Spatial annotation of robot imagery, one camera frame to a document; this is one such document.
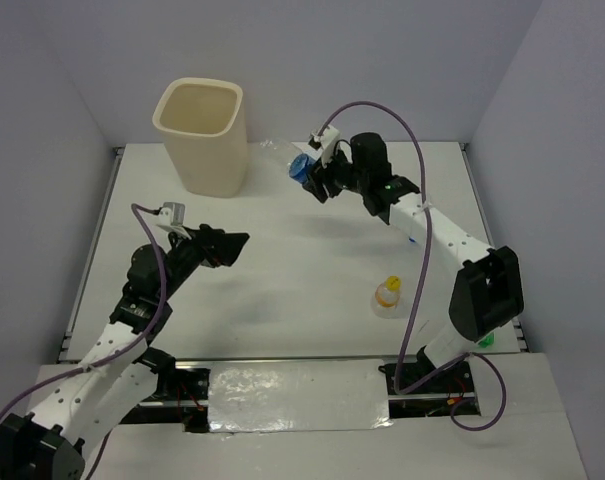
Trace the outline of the clear bottle large blue label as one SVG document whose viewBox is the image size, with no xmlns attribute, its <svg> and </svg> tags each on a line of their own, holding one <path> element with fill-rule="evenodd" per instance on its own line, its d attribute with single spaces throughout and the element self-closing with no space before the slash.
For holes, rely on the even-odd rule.
<svg viewBox="0 0 605 480">
<path fill-rule="evenodd" d="M 260 143 L 261 154 L 293 181 L 304 184 L 316 160 L 287 140 L 266 139 Z"/>
</svg>

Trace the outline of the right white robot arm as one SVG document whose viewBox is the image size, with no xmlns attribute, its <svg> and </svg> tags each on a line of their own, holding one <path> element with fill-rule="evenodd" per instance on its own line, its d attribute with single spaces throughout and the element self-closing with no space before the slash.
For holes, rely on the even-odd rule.
<svg viewBox="0 0 605 480">
<path fill-rule="evenodd" d="M 465 232 L 430 205 L 416 184 L 393 173 L 379 134 L 352 137 L 348 152 L 340 144 L 339 138 L 315 143 L 320 157 L 298 155 L 289 175 L 320 202 L 343 191 L 360 195 L 370 215 L 421 244 L 425 254 L 441 253 L 455 275 L 448 318 L 418 351 L 416 369 L 424 389 L 439 391 L 452 377 L 451 366 L 522 313 L 518 257 L 507 246 L 495 248 Z"/>
</svg>

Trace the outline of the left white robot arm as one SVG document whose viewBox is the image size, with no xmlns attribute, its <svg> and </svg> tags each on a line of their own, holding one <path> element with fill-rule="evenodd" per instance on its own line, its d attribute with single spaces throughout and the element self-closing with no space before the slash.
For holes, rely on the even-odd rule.
<svg viewBox="0 0 605 480">
<path fill-rule="evenodd" d="M 249 238 L 203 224 L 170 232 L 168 250 L 155 240 L 137 248 L 122 296 L 84 359 L 28 388 L 53 390 L 27 414 L 0 413 L 0 479 L 79 479 L 136 405 L 171 396 L 175 359 L 152 345 L 172 314 L 168 300 L 197 268 L 232 266 Z"/>
</svg>

